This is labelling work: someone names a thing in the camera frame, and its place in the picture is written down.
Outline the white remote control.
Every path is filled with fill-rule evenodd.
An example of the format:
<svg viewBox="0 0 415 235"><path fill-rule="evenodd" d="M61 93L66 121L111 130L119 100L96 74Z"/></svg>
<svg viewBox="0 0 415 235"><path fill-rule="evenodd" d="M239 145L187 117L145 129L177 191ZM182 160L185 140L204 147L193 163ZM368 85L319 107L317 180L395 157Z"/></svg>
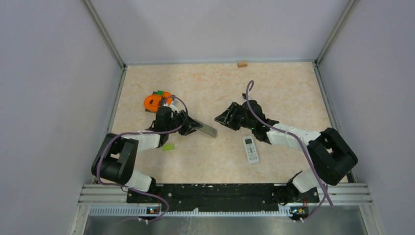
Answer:
<svg viewBox="0 0 415 235"><path fill-rule="evenodd" d="M254 140L252 137L244 137L242 139L242 142L244 144L244 149L246 152L248 163L250 164L256 164L259 163L259 156L258 152L256 150L256 146L254 144Z"/></svg>
<svg viewBox="0 0 415 235"><path fill-rule="evenodd" d="M198 121L198 123L200 124L199 127L196 128L196 131L207 135L211 138L216 138L217 137L217 130L203 122Z"/></svg>

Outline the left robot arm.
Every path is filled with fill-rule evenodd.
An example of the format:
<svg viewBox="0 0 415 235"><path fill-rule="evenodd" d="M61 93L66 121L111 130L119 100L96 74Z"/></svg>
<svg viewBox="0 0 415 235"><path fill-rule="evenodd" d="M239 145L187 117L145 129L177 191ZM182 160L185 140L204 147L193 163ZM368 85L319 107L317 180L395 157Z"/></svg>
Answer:
<svg viewBox="0 0 415 235"><path fill-rule="evenodd" d="M97 179L138 189L138 196L144 202L152 202L157 196L157 189L152 186L154 179L135 170L137 153L162 147L171 133L187 136L202 126L184 110L178 112L167 106L160 107L155 120L144 132L122 136L107 134L92 163L91 172Z"/></svg>

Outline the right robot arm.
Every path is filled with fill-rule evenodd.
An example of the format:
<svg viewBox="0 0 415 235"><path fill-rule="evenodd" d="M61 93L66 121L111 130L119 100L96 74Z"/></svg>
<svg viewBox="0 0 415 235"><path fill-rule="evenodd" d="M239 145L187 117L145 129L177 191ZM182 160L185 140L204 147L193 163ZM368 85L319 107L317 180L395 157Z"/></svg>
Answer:
<svg viewBox="0 0 415 235"><path fill-rule="evenodd" d="M287 196L301 201L307 191L323 184L337 185L358 163L358 158L340 133L328 127L323 131L307 131L267 118L255 100L243 104L233 102L215 122L238 131L251 130L253 136L267 144L285 145L302 151L310 164L288 183Z"/></svg>

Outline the white remote control upright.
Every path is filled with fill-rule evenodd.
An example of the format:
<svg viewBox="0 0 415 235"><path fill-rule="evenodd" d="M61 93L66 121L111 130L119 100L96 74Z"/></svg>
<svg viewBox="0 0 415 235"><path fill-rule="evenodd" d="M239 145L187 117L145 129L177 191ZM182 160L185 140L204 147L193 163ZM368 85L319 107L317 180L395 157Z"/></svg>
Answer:
<svg viewBox="0 0 415 235"><path fill-rule="evenodd" d="M254 140L252 137L244 137L242 139L242 142L244 144L244 149L246 152L248 163L250 164L256 164L259 163L259 156L258 152L256 150L256 146L254 144Z"/></svg>

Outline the orange tape roll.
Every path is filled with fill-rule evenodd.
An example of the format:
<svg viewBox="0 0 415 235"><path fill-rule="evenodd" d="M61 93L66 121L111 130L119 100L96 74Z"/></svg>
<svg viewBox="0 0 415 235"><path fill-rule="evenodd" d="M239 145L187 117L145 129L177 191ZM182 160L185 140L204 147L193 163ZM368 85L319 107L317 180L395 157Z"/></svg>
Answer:
<svg viewBox="0 0 415 235"><path fill-rule="evenodd" d="M143 105L145 111L156 113L160 106L165 103L170 105L173 102L172 94L167 91L155 91L144 99Z"/></svg>

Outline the green block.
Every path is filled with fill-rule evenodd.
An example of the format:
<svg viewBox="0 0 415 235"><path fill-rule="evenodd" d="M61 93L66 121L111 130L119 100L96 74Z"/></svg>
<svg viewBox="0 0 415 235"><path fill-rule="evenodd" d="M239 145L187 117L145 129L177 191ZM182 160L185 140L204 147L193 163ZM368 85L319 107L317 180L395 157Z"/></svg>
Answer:
<svg viewBox="0 0 415 235"><path fill-rule="evenodd" d="M175 145L172 143L167 143L165 145L162 146L162 150L163 151L171 151L175 149Z"/></svg>

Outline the dark square mat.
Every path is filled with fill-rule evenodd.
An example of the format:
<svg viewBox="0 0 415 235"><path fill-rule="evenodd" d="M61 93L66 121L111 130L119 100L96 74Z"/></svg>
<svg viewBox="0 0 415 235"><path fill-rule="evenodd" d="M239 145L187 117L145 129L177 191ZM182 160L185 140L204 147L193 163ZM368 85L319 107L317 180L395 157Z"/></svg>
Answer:
<svg viewBox="0 0 415 235"><path fill-rule="evenodd" d="M144 99L144 108L145 111L150 113L156 113L159 109L159 107L162 107L163 105L170 105L173 102L172 96L163 96L163 95L157 95L152 94L149 95Z"/></svg>

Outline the tan wooden block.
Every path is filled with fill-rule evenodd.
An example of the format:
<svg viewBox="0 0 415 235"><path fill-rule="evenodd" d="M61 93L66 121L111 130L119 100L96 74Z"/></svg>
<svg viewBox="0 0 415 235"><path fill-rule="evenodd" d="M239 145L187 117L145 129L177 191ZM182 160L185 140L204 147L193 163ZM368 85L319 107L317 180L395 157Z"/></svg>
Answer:
<svg viewBox="0 0 415 235"><path fill-rule="evenodd" d="M247 67L248 66L248 62L247 61L239 61L238 63L237 63L237 67L238 68L245 68L245 67Z"/></svg>

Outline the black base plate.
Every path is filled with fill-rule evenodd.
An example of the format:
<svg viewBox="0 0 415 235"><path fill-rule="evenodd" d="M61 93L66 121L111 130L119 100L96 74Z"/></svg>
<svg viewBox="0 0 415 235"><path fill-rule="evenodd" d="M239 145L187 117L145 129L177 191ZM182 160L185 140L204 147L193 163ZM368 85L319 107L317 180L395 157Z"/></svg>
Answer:
<svg viewBox="0 0 415 235"><path fill-rule="evenodd" d="M289 203L318 203L316 188L300 193L293 185L286 184L156 184L145 196L128 190L127 203L167 204L162 209L170 212L276 212Z"/></svg>

